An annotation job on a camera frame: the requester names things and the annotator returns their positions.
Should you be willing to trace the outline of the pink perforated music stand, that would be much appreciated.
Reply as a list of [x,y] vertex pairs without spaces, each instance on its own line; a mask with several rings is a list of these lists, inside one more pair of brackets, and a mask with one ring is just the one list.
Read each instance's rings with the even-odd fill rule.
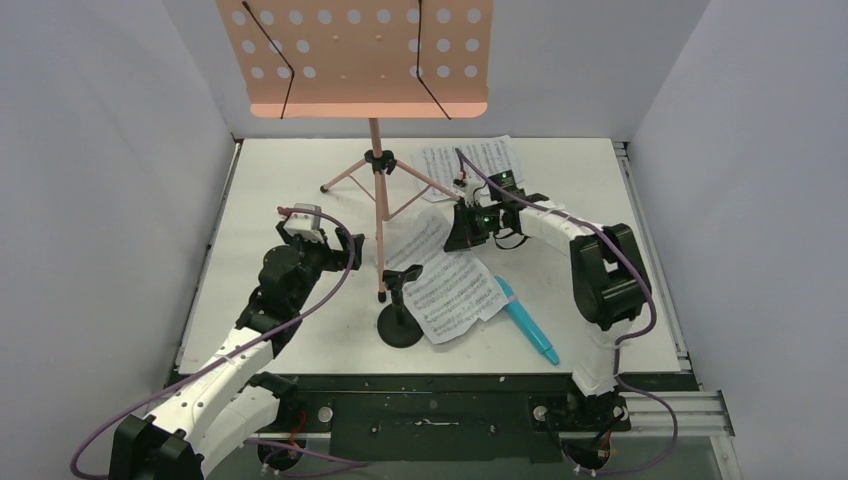
[[387,179],[405,163],[380,121],[471,119],[488,107],[491,1],[220,1],[218,13],[258,118],[369,124],[376,224],[394,217]]

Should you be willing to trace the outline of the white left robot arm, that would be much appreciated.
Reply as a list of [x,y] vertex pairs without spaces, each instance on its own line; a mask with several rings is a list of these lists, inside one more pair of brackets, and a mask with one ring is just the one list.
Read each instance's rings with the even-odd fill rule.
[[333,250],[284,234],[269,250],[258,285],[223,344],[193,377],[145,417],[130,415],[112,442],[111,479],[203,479],[257,430],[297,420],[291,380],[266,371],[299,327],[301,310],[325,272],[359,268],[365,237],[336,230]]

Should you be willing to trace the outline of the white sheet music paper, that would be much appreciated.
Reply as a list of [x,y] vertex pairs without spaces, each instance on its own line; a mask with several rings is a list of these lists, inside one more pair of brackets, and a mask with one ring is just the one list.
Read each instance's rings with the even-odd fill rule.
[[511,170],[517,183],[524,180],[521,162],[509,135],[421,147],[411,153],[412,166],[441,186],[462,195],[462,190],[453,185],[453,179],[459,174],[456,148],[487,176]]
[[422,211],[400,240],[388,249],[385,268],[423,267],[403,286],[407,309],[433,344],[449,342],[478,321],[486,322],[507,304],[494,276],[469,250],[443,250],[451,224],[437,208]]

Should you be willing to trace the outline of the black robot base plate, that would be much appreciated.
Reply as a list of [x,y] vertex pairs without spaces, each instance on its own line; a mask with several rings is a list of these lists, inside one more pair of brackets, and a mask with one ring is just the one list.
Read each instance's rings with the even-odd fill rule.
[[213,425],[243,425],[265,450],[324,440],[332,455],[365,462],[556,463],[606,456],[635,435],[674,439],[698,416],[688,374],[628,374],[588,398],[559,374],[255,376]]

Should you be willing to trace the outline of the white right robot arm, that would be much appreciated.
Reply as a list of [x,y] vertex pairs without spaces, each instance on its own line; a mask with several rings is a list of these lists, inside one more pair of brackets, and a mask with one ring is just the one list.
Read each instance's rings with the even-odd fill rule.
[[[565,414],[577,428],[593,427],[605,415],[600,396],[617,386],[617,341],[629,332],[650,291],[633,230],[622,223],[590,223],[543,194],[526,194],[510,170],[485,183],[460,171],[453,185],[463,195],[453,206],[444,251],[468,250],[508,230],[539,240],[569,259],[575,305],[588,327],[584,351],[572,372],[580,392],[567,398]],[[480,202],[484,186],[490,193],[488,205]]]

